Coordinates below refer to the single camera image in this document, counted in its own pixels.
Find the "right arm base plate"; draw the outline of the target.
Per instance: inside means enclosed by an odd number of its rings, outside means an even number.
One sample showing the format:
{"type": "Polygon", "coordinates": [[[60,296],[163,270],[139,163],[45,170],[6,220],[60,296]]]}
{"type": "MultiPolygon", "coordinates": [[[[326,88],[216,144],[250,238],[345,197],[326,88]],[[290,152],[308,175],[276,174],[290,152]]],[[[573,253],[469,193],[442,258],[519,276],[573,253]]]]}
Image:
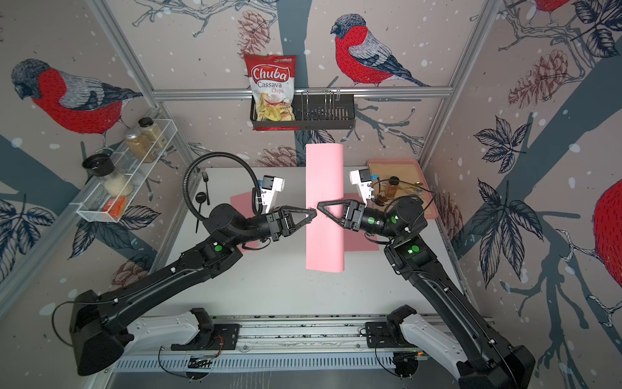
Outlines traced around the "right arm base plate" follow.
{"type": "Polygon", "coordinates": [[[366,322],[361,330],[368,348],[417,348],[399,326],[390,322],[366,322]]]}

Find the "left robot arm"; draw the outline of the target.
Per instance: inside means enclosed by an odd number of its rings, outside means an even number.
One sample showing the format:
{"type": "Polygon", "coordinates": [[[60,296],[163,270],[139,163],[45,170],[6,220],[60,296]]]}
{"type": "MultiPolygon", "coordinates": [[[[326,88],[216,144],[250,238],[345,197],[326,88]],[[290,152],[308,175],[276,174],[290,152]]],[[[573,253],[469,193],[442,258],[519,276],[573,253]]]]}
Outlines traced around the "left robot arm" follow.
{"type": "Polygon", "coordinates": [[[127,330],[132,322],[176,294],[227,272],[241,258],[241,245],[289,237],[316,215],[313,208],[281,206],[246,218],[232,205],[220,204],[202,222],[208,237],[177,261],[128,287],[102,295],[81,293],[69,328],[78,375],[111,366],[133,340],[127,330]]]}

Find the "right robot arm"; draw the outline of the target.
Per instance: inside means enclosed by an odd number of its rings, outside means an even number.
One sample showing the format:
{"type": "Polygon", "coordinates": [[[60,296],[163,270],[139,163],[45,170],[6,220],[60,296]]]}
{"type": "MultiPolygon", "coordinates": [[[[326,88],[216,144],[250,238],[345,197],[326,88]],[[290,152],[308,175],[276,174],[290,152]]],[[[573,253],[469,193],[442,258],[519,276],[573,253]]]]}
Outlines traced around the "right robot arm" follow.
{"type": "Polygon", "coordinates": [[[387,318],[393,337],[415,345],[457,379],[461,388],[527,388],[536,361],[513,346],[469,303],[421,238],[428,223],[416,195],[396,199],[385,210],[356,200],[320,202],[319,212],[345,230],[386,238],[384,254],[393,271],[415,287],[450,330],[431,327],[410,306],[387,318]]]}

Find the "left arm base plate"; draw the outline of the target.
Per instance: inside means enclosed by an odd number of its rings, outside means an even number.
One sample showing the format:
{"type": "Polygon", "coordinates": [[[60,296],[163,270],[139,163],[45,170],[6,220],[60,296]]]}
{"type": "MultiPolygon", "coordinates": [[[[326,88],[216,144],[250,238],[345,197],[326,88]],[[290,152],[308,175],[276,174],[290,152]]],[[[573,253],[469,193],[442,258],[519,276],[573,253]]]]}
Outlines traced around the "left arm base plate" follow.
{"type": "Polygon", "coordinates": [[[172,351],[231,351],[235,350],[241,330],[240,324],[215,324],[213,329],[200,329],[184,345],[171,345],[172,351]]]}

